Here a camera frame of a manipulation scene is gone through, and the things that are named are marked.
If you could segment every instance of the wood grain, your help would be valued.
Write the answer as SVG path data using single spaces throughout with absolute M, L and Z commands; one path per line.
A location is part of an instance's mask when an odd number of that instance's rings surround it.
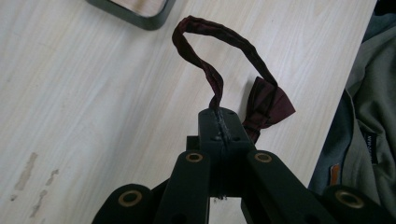
M 91 223 L 117 187 L 153 188 L 171 174 L 213 95 L 171 43 L 188 15 L 256 46 L 297 110 L 263 130 L 257 148 L 307 185 L 374 5 L 176 1 L 165 25 L 148 32 L 84 1 L 0 1 L 0 222 Z M 253 66 L 214 38 L 187 38 L 223 74 L 221 106 L 243 119 Z M 245 223 L 238 203 L 212 203 L 210 222 Z

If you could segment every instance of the wooden table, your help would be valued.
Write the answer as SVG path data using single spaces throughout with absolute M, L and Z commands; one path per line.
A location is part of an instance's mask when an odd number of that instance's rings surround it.
M 188 15 L 223 23 L 256 46 L 297 112 L 263 130 L 308 184 L 372 1 L 176 1 L 145 31 L 82 0 L 0 2 L 0 222 L 91 223 L 117 187 L 153 188 L 172 172 L 212 90 L 171 42 Z M 245 117 L 258 75 L 238 50 L 187 35 L 223 75 L 221 106 Z M 239 200 L 211 223 L 244 223 Z

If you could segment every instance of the brass grommet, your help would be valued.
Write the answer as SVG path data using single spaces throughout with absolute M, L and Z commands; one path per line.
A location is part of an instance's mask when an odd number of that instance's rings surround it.
M 343 189 L 339 189 L 335 192 L 335 198 L 338 202 L 351 208 L 363 208 L 364 206 L 364 201 L 360 197 Z
M 126 197 L 132 196 L 132 200 L 128 200 Z M 128 190 L 125 191 L 121 194 L 119 197 L 119 204 L 124 206 L 124 207 L 132 207 L 140 203 L 142 200 L 143 195 L 140 191 L 138 190 Z
M 256 155 L 254 155 L 254 159 L 256 159 L 256 161 L 260 161 L 260 162 L 271 162 L 272 161 L 272 157 L 266 153 L 257 153 Z
M 190 162 L 198 162 L 198 161 L 201 161 L 203 158 L 204 158 L 203 155 L 201 155 L 199 153 L 195 153 L 195 152 L 189 153 L 186 156 L 186 160 L 190 161 Z

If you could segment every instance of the fabric loop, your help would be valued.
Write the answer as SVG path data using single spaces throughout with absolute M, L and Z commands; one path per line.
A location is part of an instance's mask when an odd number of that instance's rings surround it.
M 276 80 L 253 45 L 235 31 L 221 24 L 189 16 L 178 24 L 172 35 L 172 41 L 183 59 L 204 70 L 205 77 L 215 93 L 209 103 L 209 108 L 219 111 L 223 79 L 212 65 L 198 57 L 183 35 L 184 33 L 211 35 L 241 49 L 262 76 L 262 78 L 256 77 L 248 97 L 247 118 L 244 121 L 244 125 L 248 127 L 246 128 L 247 134 L 253 142 L 259 138 L 260 129 L 278 123 L 294 113 L 294 107 L 288 96 L 277 86 Z

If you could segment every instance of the brown strap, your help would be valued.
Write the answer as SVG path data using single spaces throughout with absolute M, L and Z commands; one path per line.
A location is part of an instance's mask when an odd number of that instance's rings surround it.
M 256 78 L 247 102 L 247 117 L 243 122 L 247 134 L 253 142 L 256 142 L 259 138 L 261 128 L 267 128 L 294 113 L 295 110 L 288 96 L 277 86 L 276 80 L 268 71 L 253 45 L 235 31 L 221 24 L 189 16 L 178 24 L 172 40 L 181 57 L 204 70 L 206 79 L 215 93 L 210 101 L 209 108 L 219 111 L 223 79 L 212 65 L 198 57 L 184 37 L 183 33 L 185 32 L 211 35 L 241 49 L 263 77 Z

